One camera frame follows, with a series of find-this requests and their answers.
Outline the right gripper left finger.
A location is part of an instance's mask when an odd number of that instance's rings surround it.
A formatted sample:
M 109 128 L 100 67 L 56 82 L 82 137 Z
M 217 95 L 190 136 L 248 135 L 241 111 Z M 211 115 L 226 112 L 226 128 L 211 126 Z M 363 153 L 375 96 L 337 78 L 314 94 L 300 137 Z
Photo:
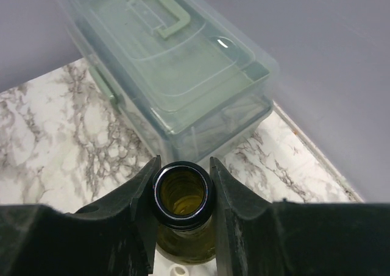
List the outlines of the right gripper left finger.
M 1 206 L 2 275 L 149 275 L 157 220 L 152 158 L 134 178 L 75 213 L 42 204 Z

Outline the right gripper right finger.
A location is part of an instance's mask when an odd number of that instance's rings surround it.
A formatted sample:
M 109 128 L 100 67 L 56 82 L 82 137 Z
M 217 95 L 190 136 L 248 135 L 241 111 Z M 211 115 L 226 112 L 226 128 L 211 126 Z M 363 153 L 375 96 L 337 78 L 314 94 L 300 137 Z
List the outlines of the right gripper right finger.
M 268 202 L 210 160 L 219 275 L 388 275 L 386 203 Z

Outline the dark green brown-label wine bottle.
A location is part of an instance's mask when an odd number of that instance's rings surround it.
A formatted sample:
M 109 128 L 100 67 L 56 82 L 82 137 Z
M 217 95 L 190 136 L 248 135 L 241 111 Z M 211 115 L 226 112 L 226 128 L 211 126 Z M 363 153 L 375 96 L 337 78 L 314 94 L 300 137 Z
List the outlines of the dark green brown-label wine bottle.
M 157 250 L 165 258 L 197 265 L 215 257 L 216 190 L 204 168 L 188 161 L 161 168 L 152 181 L 152 203 L 158 220 Z

